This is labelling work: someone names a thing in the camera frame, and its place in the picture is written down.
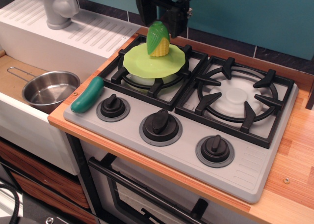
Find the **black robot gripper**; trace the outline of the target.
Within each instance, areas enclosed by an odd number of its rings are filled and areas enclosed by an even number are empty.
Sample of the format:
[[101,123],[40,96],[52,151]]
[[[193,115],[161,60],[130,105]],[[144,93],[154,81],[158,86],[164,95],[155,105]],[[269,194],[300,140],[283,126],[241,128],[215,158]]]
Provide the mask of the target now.
[[190,17],[191,0],[135,0],[144,26],[149,26],[157,20],[157,6],[167,11],[168,25],[172,38],[178,37],[186,28]]

